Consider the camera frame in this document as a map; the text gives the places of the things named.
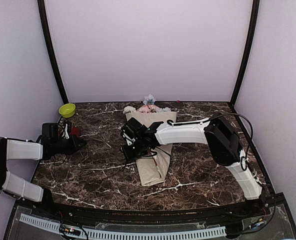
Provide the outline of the black twine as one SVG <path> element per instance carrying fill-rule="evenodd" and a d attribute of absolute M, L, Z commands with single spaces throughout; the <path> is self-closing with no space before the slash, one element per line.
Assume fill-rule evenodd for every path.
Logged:
<path fill-rule="evenodd" d="M 169 149 L 170 152 L 167 150 L 167 147 L 166 149 L 162 147 L 151 148 L 147 154 L 143 154 L 143 156 L 135 159 L 142 184 L 144 181 L 149 183 L 153 181 L 165 181 L 170 166 L 172 147 Z"/>

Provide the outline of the white fake flower stem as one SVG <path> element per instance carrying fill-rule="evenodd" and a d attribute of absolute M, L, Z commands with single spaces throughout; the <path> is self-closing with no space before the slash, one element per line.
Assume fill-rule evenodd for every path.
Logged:
<path fill-rule="evenodd" d="M 126 106 L 123 110 L 123 114 L 129 114 L 129 113 L 133 113 L 136 111 L 136 108 L 133 106 Z"/>

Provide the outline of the pink fake flower stem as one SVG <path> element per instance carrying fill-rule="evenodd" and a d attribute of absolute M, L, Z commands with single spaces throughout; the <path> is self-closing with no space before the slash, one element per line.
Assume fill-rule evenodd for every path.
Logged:
<path fill-rule="evenodd" d="M 143 105 L 137 109 L 137 112 L 140 113 L 157 113 L 160 111 L 160 108 L 154 104 Z"/>

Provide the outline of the peach wrapping paper sheet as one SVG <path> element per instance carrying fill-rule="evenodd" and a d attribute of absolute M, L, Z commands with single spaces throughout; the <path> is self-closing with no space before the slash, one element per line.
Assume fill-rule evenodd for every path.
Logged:
<path fill-rule="evenodd" d="M 135 118 L 141 124 L 149 127 L 154 122 L 166 122 L 167 120 L 176 122 L 177 112 L 141 113 L 135 111 L 127 113 L 125 116 L 126 120 Z M 160 149 L 156 149 L 155 151 L 157 152 L 156 156 L 136 160 L 141 185 L 143 187 L 150 187 L 165 182 L 170 165 L 169 154 L 171 154 L 172 151 L 172 144 L 162 145 Z"/>

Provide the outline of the blue fake flower bunch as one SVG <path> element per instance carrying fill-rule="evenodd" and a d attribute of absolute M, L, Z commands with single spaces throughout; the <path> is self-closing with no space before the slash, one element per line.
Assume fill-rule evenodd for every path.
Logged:
<path fill-rule="evenodd" d="M 144 96 L 144 100 L 143 100 L 144 105 L 156 105 L 155 102 L 156 102 L 156 98 L 153 95 L 149 94 L 148 96 Z M 164 108 L 159 107 L 159 108 L 160 108 L 160 111 L 158 113 L 171 111 L 171 108 L 169 107 L 164 107 Z"/>

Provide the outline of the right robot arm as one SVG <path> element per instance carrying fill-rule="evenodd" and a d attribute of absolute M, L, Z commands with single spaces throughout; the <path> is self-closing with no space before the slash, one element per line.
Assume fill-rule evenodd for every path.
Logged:
<path fill-rule="evenodd" d="M 243 148 L 237 131 L 225 117 L 216 112 L 202 120 L 174 122 L 169 119 L 150 126 L 132 117 L 121 129 L 121 137 L 126 142 L 121 152 L 126 160 L 132 161 L 147 157 L 149 152 L 155 156 L 155 148 L 168 144 L 207 144 L 213 160 L 232 173 L 248 200 L 243 205 L 243 213 L 253 217 L 262 209 L 263 184 L 249 164 L 249 149 Z"/>

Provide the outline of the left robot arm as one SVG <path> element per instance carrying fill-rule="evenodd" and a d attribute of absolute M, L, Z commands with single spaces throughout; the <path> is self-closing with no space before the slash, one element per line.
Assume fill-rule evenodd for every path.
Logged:
<path fill-rule="evenodd" d="M 54 218 L 58 206 L 51 202 L 51 191 L 32 183 L 32 171 L 24 173 L 18 169 L 19 164 L 23 164 L 24 169 L 36 167 L 39 162 L 56 156 L 71 156 L 86 144 L 79 129 L 68 122 L 44 123 L 36 141 L 0 136 L 0 193 L 39 203 L 39 211 L 47 218 Z"/>

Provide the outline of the green plastic bowl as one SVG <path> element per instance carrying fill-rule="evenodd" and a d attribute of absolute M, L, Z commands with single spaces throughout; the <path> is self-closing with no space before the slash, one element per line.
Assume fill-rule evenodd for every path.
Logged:
<path fill-rule="evenodd" d="M 65 119 L 73 117 L 75 113 L 76 113 L 76 105 L 73 103 L 64 104 L 59 108 L 59 114 Z"/>

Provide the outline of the small circuit board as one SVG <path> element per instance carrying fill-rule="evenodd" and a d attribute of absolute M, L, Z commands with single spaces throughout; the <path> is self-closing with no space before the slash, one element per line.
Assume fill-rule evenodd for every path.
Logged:
<path fill-rule="evenodd" d="M 67 236 L 79 236 L 81 234 L 81 231 L 78 228 L 65 224 L 61 224 L 59 226 L 59 232 Z"/>

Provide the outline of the left black frame post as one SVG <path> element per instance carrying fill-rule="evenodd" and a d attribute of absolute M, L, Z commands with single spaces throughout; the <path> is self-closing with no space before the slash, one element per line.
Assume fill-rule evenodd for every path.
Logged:
<path fill-rule="evenodd" d="M 51 33 L 50 33 L 50 26 L 48 23 L 48 18 L 47 18 L 47 11 L 46 11 L 46 2 L 44 0 L 37 0 L 38 3 L 38 9 L 39 9 L 39 15 L 40 15 L 40 20 L 41 20 L 41 25 L 42 25 L 42 31 L 44 35 L 44 40 L 50 60 L 50 64 L 52 67 L 52 71 L 54 74 L 55 82 L 60 94 L 60 97 L 62 99 L 63 104 L 68 104 L 68 96 L 64 88 L 64 84 L 62 81 L 62 77 L 60 74 L 59 66 L 57 63 L 56 55 L 55 55 L 55 50 L 51 38 Z"/>

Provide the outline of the black frame post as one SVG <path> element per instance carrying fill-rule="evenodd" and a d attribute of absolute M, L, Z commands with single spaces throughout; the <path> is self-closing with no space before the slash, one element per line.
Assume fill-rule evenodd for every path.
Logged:
<path fill-rule="evenodd" d="M 256 23 L 257 23 L 257 18 L 258 18 L 258 13 L 259 13 L 259 6 L 260 6 L 260 0 L 253 0 L 252 1 L 250 21 L 249 21 L 244 51 L 243 51 L 236 83 L 235 83 L 235 86 L 234 86 L 234 89 L 232 92 L 232 96 L 231 96 L 231 99 L 229 102 L 232 108 L 234 108 L 236 105 L 236 102 L 237 102 L 237 99 L 238 99 L 238 96 L 239 96 L 239 93 L 241 90 L 242 82 L 243 82 L 243 79 L 245 76 L 246 68 L 248 65 L 248 60 L 249 60 L 250 53 L 251 53 L 251 48 L 252 48 L 252 43 L 253 43 L 253 39 L 254 39 Z"/>
<path fill-rule="evenodd" d="M 62 99 L 63 104 L 68 104 L 68 96 L 64 88 L 64 84 L 62 81 L 62 77 L 60 74 L 59 66 L 57 63 L 56 55 L 55 55 L 55 50 L 51 38 L 51 33 L 50 33 L 50 26 L 48 23 L 48 18 L 47 18 L 47 11 L 46 11 L 46 2 L 44 0 L 37 0 L 38 3 L 38 9 L 39 9 L 39 15 L 40 15 L 40 20 L 41 20 L 41 25 L 42 25 L 42 31 L 44 35 L 44 40 L 50 60 L 50 64 L 52 67 L 52 71 L 54 74 L 55 82 L 60 94 L 60 97 Z"/>

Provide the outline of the right black frame post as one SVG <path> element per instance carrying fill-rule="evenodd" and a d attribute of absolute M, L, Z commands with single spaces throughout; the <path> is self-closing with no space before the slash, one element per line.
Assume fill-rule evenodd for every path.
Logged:
<path fill-rule="evenodd" d="M 253 39 L 254 39 L 256 23 L 257 23 L 257 18 L 258 18 L 258 13 L 259 13 L 259 6 L 260 6 L 260 0 L 253 0 L 252 1 L 250 21 L 249 21 L 244 51 L 243 51 L 236 83 L 235 83 L 235 86 L 234 86 L 234 89 L 232 92 L 232 96 L 231 96 L 231 99 L 229 102 L 232 108 L 234 108 L 236 105 L 236 102 L 237 102 L 237 99 L 238 99 L 238 96 L 239 96 L 239 93 L 241 90 L 242 82 L 243 82 L 243 79 L 245 76 L 246 68 L 248 65 L 248 60 L 249 60 L 250 53 L 251 53 L 251 48 L 252 48 L 252 43 L 253 43 Z"/>

